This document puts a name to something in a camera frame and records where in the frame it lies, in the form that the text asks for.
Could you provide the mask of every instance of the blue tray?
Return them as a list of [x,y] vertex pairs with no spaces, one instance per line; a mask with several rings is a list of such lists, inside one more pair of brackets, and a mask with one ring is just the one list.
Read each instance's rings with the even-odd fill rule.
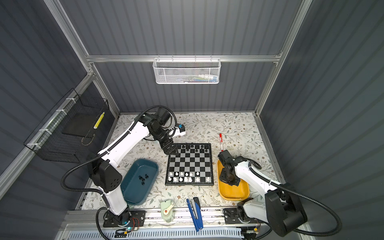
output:
[[[125,201],[129,205],[141,205],[145,202],[149,191],[155,183],[159,166],[157,163],[147,159],[138,159],[132,164],[132,167],[121,182],[121,191]],[[141,184],[139,176],[145,179],[145,184]]]

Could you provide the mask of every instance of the orange plastic bin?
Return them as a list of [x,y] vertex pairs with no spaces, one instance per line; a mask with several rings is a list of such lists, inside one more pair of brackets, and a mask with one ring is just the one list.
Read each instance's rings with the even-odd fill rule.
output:
[[[223,165],[220,160],[217,161],[217,179],[219,179]],[[231,201],[242,201],[249,197],[249,185],[243,179],[240,180],[239,186],[229,186],[226,183],[218,181],[218,192],[222,198]]]

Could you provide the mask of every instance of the floral tablecloth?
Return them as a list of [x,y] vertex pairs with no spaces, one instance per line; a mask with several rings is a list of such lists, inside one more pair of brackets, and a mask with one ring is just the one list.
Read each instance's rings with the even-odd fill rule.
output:
[[[211,143],[212,162],[214,171],[214,186],[165,186],[168,156],[165,155],[156,142],[141,140],[122,160],[118,171],[123,177],[137,159],[144,158],[159,165],[159,174],[147,199],[142,205],[131,208],[159,208],[160,202],[172,199],[176,207],[186,207],[186,198],[199,197],[200,204],[207,206],[231,206],[236,201],[224,200],[218,193],[217,155],[220,152],[219,133],[222,133],[224,149],[233,156],[242,155],[254,159],[262,166],[262,172],[276,180],[269,157],[263,141],[258,132],[252,113],[195,113],[175,114],[178,123],[185,125],[186,134],[174,138],[177,143]],[[114,141],[133,122],[136,115],[121,115],[111,137]],[[263,197],[250,188],[251,197],[263,201]],[[99,209],[105,206],[99,194],[89,192],[86,194],[82,209]]]

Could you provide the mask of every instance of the black wire basket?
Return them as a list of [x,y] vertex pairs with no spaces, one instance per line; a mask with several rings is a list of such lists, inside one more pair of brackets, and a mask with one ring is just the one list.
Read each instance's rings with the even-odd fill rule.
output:
[[88,154],[97,154],[114,122],[104,98],[76,95],[37,136],[24,145],[47,161],[84,162]]

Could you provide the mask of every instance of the wire basket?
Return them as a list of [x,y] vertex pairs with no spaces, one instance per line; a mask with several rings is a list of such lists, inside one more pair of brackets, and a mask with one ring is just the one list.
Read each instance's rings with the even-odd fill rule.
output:
[[43,160],[81,163],[102,150],[113,122],[106,99],[76,95],[24,145]]
[[155,58],[153,61],[156,83],[159,84],[217,84],[220,68],[220,59],[170,61]]

